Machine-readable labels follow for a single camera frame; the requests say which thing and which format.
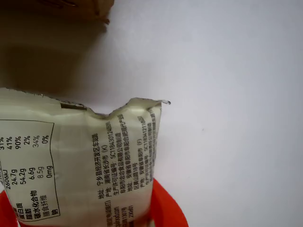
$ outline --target orange plastic object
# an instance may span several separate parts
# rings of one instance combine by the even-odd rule
[[[151,219],[156,227],[188,227],[176,201],[154,180],[151,197]],[[0,227],[18,227],[15,213],[5,192],[0,193]]]

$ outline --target brown cardboard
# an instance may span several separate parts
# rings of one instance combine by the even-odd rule
[[[40,14],[72,19],[101,19],[108,23],[107,14],[114,0],[9,0],[0,5]]]

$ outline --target plastic wrapper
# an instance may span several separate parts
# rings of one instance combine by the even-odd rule
[[[0,180],[22,225],[149,226],[161,103],[111,114],[0,89]]]
[[[44,15],[53,15],[77,20],[103,20],[108,23],[107,15],[114,0],[8,0],[1,6],[27,10]]]

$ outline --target red plastic container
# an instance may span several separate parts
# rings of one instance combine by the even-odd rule
[[[156,227],[188,227],[176,201],[154,180],[151,197],[151,218]],[[0,227],[17,227],[15,213],[5,192],[0,193]]]

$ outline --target nutrition label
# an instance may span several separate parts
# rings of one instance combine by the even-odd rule
[[[51,153],[53,127],[52,122],[0,120],[0,160],[6,160],[0,162],[0,181],[24,222],[60,215]]]

